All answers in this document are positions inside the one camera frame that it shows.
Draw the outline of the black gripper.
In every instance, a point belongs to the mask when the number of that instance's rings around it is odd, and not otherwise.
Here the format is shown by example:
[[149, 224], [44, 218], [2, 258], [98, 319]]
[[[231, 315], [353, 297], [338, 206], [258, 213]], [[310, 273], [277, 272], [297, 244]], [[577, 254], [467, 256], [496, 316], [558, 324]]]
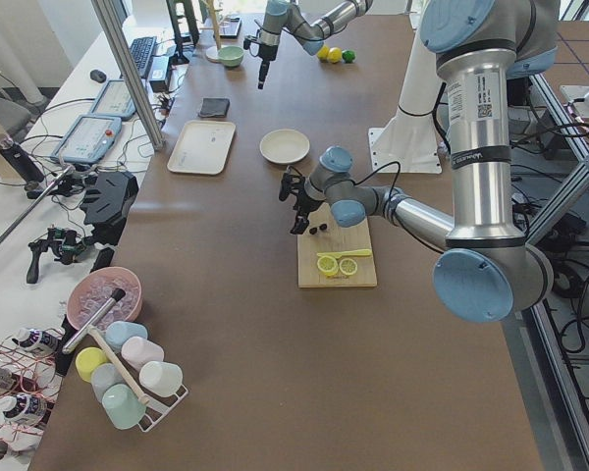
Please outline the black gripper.
[[258, 46], [256, 56], [262, 60], [258, 74], [257, 87], [263, 89], [268, 76], [270, 62], [274, 61], [277, 56], [279, 34], [265, 29], [259, 29], [255, 35], [249, 34], [244, 37], [242, 47], [245, 50], [249, 50], [252, 44]]
[[309, 227], [308, 216], [319, 209], [319, 201], [309, 196], [305, 190], [307, 177], [293, 166], [288, 166], [281, 179], [279, 200], [284, 202], [289, 196], [295, 197], [293, 209], [296, 212], [292, 235], [303, 235]]

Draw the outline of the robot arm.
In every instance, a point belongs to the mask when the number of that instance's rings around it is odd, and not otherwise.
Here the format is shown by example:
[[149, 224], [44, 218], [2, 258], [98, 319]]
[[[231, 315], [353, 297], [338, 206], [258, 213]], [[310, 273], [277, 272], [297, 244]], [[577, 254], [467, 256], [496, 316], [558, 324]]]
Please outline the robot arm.
[[356, 183], [351, 155], [332, 146], [309, 176], [282, 176], [280, 198], [294, 198], [293, 233], [322, 204], [343, 228], [380, 216], [440, 249], [434, 289], [456, 316], [494, 322], [541, 302], [554, 275], [513, 220], [507, 83], [553, 65], [558, 20], [555, 1], [429, 2], [418, 39], [448, 95], [453, 213], [395, 186]]
[[256, 34], [247, 35], [243, 41], [244, 50], [250, 50], [252, 44], [258, 47], [256, 56], [261, 59], [258, 88], [264, 88], [270, 65], [277, 58], [284, 31], [312, 56], [320, 51], [326, 39], [341, 32], [350, 21], [363, 16], [372, 5], [373, 2], [369, 0], [343, 1], [310, 23], [296, 1], [268, 1], [262, 21], [256, 23]]

